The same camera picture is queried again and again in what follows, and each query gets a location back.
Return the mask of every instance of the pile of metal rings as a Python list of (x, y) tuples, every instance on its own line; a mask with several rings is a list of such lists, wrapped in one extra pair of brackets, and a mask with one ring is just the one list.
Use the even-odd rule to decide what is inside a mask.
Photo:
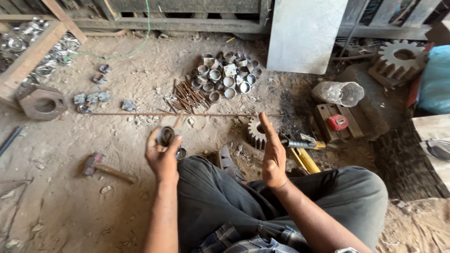
[[(45, 21), (42, 17), (36, 16), (30, 22), (14, 27), (11, 32), (3, 33), (0, 46), (0, 73), (6, 71), (51, 23), (51, 20)], [(57, 67), (72, 64), (72, 59), (65, 59), (75, 53), (80, 46), (79, 40), (67, 32), (39, 62), (34, 71), (23, 80), (22, 86), (45, 85)]]
[(234, 98), (238, 92), (248, 94), (262, 74), (259, 62), (247, 53), (219, 52), (215, 58), (202, 54), (202, 60), (187, 78), (195, 90), (210, 93), (210, 99), (220, 100), (219, 90), (223, 90), (227, 99)]

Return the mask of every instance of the hammer head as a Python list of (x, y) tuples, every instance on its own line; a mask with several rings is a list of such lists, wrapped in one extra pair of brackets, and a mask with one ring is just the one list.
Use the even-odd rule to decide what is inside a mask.
[(105, 157), (104, 154), (94, 152), (94, 155), (89, 157), (89, 159), (87, 159), (85, 163), (85, 168), (83, 170), (83, 174), (91, 176), (95, 172), (95, 164), (101, 163), (103, 157)]

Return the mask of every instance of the hammer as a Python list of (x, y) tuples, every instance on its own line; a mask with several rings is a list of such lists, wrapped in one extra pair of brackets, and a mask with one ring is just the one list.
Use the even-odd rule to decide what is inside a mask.
[(106, 174), (118, 177), (124, 181), (127, 181), (130, 184), (134, 184), (137, 182), (137, 179), (127, 175), (123, 172), (115, 170), (111, 167), (100, 164), (102, 162), (102, 158), (105, 157), (104, 154), (99, 152), (94, 152), (94, 155), (89, 157), (89, 159), (85, 163), (85, 168), (83, 170), (83, 174), (91, 176), (96, 170), (101, 172), (105, 172)]

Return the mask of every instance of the blue plastic bag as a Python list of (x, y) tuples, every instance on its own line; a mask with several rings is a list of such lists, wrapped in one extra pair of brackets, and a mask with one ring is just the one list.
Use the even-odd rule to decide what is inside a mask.
[(431, 49), (420, 81), (420, 109), (433, 114), (450, 113), (450, 45)]

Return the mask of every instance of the hexagonal metal block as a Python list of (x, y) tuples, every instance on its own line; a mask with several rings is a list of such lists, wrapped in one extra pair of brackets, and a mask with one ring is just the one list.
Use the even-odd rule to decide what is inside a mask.
[(17, 95), (25, 114), (33, 119), (52, 120), (67, 111), (67, 103), (59, 90), (32, 85)]

